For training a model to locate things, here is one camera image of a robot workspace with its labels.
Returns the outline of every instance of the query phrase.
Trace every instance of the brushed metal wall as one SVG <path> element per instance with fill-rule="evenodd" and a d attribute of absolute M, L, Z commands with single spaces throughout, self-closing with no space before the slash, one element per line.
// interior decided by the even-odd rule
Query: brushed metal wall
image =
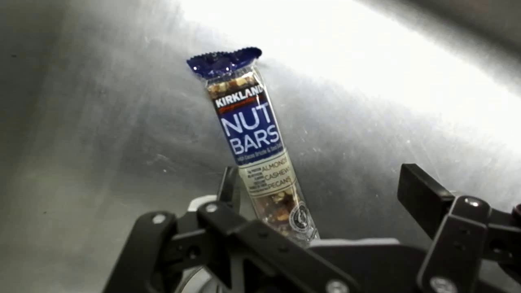
<path fill-rule="evenodd" d="M 207 51 L 264 50 L 325 238 L 426 247 L 396 199 L 404 162 L 494 208 L 521 201 L 518 54 L 410 2 L 17 0 L 0 38 L 5 292 L 99 292 L 137 216 L 216 192 L 233 159 L 184 62 Z"/>

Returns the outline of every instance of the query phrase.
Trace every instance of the kirkland nut bar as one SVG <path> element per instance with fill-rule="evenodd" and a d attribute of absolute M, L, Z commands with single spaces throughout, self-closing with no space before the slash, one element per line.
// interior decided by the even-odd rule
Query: kirkland nut bar
<path fill-rule="evenodd" d="M 283 235 L 307 242 L 318 233 L 254 65 L 261 53 L 245 48 L 196 56 L 187 63 L 206 81 L 257 216 Z"/>

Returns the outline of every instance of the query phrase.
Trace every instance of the metal screw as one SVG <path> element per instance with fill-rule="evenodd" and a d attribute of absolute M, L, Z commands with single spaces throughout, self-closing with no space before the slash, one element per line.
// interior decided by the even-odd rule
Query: metal screw
<path fill-rule="evenodd" d="M 329 280 L 326 284 L 327 293 L 349 293 L 347 285 L 340 280 Z"/>
<path fill-rule="evenodd" d="M 432 277 L 430 286 L 436 293 L 457 293 L 456 285 L 446 278 Z"/>
<path fill-rule="evenodd" d="M 152 218 L 152 223 L 161 224 L 166 220 L 166 216 L 164 214 L 157 214 Z"/>
<path fill-rule="evenodd" d="M 217 210 L 217 205 L 214 204 L 214 203 L 211 203 L 211 204 L 209 204 L 209 205 L 206 206 L 206 211 L 207 211 L 208 213 L 213 213 L 213 212 L 216 211 L 216 210 Z"/>
<path fill-rule="evenodd" d="M 474 207 L 478 207 L 481 204 L 481 202 L 479 200 L 472 199 L 472 198 L 466 198 L 465 202 Z"/>

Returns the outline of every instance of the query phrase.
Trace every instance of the blue wrapper end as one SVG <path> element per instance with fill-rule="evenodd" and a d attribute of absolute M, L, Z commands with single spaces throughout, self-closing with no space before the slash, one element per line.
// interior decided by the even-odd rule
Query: blue wrapper end
<path fill-rule="evenodd" d="M 248 47 L 235 52 L 213 52 L 194 56 L 187 60 L 192 71 L 204 79 L 211 79 L 251 64 L 262 55 L 256 47 Z"/>

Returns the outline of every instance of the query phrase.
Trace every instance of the clear plastic wrapper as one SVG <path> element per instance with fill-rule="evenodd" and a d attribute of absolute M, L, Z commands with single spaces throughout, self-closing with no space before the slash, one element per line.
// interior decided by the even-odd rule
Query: clear plastic wrapper
<path fill-rule="evenodd" d="M 187 63 L 205 80 L 257 216 L 306 243 L 319 236 L 255 66 L 260 55 L 257 48 L 245 48 L 196 56 Z"/>

